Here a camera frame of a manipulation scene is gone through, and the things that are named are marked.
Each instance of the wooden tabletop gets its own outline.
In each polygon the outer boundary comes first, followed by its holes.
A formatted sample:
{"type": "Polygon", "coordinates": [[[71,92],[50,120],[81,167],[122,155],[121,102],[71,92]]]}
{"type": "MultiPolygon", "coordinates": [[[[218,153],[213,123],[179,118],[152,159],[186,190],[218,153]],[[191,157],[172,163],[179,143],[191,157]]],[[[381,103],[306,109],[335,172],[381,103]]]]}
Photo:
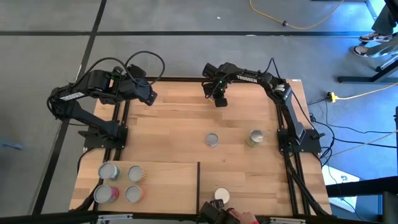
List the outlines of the wooden tabletop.
{"type": "MultiPolygon", "coordinates": [[[[308,115],[301,81],[288,82],[308,115]]],[[[153,88],[158,97],[152,106],[131,101],[127,120],[129,135],[121,154],[122,161],[201,162],[200,205],[213,200],[215,190],[224,187],[231,195],[227,208],[256,215],[292,214],[285,164],[278,152],[276,108],[261,86],[229,85],[225,108],[216,108],[212,101],[205,99],[199,82],[157,82],[153,88]],[[265,134],[264,141],[255,148],[246,144],[253,129],[265,134]],[[209,133],[218,135],[216,147],[206,145],[209,133]]],[[[311,128],[295,100],[293,105],[298,120],[311,128]]],[[[96,116],[110,120],[112,113],[113,106],[97,102],[96,116]]],[[[70,208],[79,206],[98,182],[96,172],[103,154],[103,149],[95,149],[82,159],[70,208]]],[[[307,188],[323,209],[331,213],[319,161],[311,154],[300,155],[307,188]]],[[[296,186],[298,209],[303,213],[299,192],[296,186]]],[[[196,200],[192,199],[190,204],[195,206],[196,200]]],[[[189,213],[182,210],[178,202],[171,201],[167,206],[165,213],[189,213]]],[[[109,204],[99,209],[110,210],[111,207],[109,204]]],[[[155,213],[156,210],[131,208],[130,212],[155,213]]]]}

